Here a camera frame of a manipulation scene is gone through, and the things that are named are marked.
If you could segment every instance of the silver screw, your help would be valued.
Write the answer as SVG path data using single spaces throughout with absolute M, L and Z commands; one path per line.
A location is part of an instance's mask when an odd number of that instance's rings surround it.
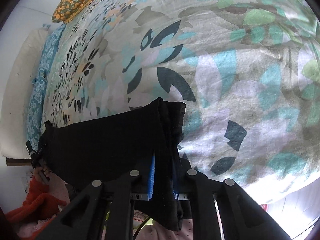
M 132 170 L 132 171 L 130 171 L 130 176 L 131 176 L 131 177 L 137 177 L 139 174 L 140 174 L 140 173 L 139 173 L 139 171 L 137 171 L 137 170 Z
M 188 175 L 190 176 L 195 176 L 197 174 L 197 171 L 196 170 L 193 170 L 193 169 L 190 169 L 187 171 Z
M 101 180 L 96 179 L 92 182 L 92 186 L 99 187 L 102 184 Z
M 226 179 L 224 183 L 228 186 L 233 186 L 235 184 L 235 181 L 233 179 Z

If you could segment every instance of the bed sheet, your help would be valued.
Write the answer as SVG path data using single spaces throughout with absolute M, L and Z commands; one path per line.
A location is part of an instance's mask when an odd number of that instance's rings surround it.
M 180 156 L 269 203 L 320 176 L 319 31 L 304 0 L 94 0 L 60 39 L 42 120 L 182 101 Z

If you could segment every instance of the red fabric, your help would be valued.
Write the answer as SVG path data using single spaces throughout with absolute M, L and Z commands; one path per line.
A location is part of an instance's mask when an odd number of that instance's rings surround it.
M 49 186 L 36 181 L 35 177 L 30 181 L 29 194 L 23 202 L 22 207 L 7 213 L 6 219 L 11 223 L 36 222 L 38 220 L 50 219 L 59 212 L 58 205 L 66 206 L 65 201 L 59 200 L 48 194 Z M 39 230 L 35 231 L 31 237 L 23 240 L 33 240 L 50 222 L 48 220 Z

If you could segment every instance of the black garment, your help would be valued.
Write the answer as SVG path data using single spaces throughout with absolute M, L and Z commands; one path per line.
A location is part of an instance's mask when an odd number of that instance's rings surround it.
M 173 196 L 172 163 L 178 162 L 185 104 L 162 98 L 122 114 L 46 130 L 39 141 L 44 160 L 65 182 L 82 190 L 95 179 L 110 181 L 135 168 L 137 160 L 155 154 L 151 201 L 137 201 L 144 212 L 169 230 L 179 231 L 191 218 L 188 202 Z

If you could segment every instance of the mattress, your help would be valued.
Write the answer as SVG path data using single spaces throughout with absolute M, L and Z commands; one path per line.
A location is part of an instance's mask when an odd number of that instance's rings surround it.
M 62 34 L 42 121 L 182 101 L 180 156 L 270 203 L 320 176 L 319 30 L 305 0 L 94 0 Z

